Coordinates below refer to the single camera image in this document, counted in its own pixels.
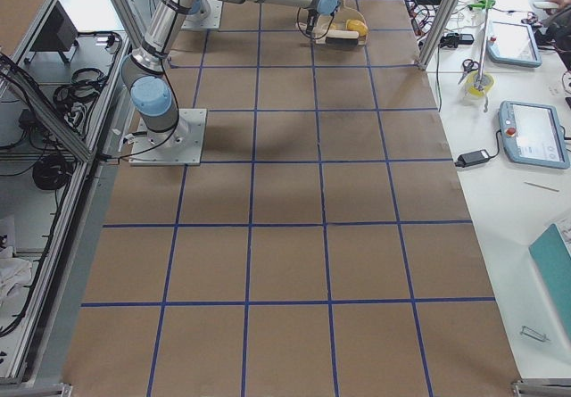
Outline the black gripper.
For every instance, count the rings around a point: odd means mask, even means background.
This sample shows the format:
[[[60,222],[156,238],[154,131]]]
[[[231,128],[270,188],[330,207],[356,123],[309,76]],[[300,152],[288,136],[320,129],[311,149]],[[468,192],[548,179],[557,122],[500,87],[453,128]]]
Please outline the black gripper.
[[[320,37],[321,31],[318,29],[319,14],[315,10],[308,10],[305,22],[301,20],[301,10],[297,11],[297,28],[305,37]]]

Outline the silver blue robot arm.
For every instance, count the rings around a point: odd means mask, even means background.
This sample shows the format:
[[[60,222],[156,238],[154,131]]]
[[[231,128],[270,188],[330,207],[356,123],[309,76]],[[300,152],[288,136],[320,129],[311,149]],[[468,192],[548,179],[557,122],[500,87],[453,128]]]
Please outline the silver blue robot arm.
[[[177,100],[165,76],[163,62],[187,15],[198,12],[199,0],[161,0],[141,46],[122,63],[121,76],[132,103],[146,125],[152,145],[182,135]],[[307,10],[311,15],[333,13],[338,0],[219,0],[224,3],[279,4]]]

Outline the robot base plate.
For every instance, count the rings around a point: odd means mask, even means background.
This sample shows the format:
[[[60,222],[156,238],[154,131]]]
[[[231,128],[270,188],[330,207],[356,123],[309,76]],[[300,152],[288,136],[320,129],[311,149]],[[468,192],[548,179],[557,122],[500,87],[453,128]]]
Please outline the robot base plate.
[[[194,0],[182,29],[188,31],[219,29],[222,8],[223,3],[219,0]]]
[[[137,130],[145,134],[134,138],[128,161],[133,166],[198,166],[206,123],[206,109],[181,109],[174,132],[159,134],[149,131],[140,118]]]

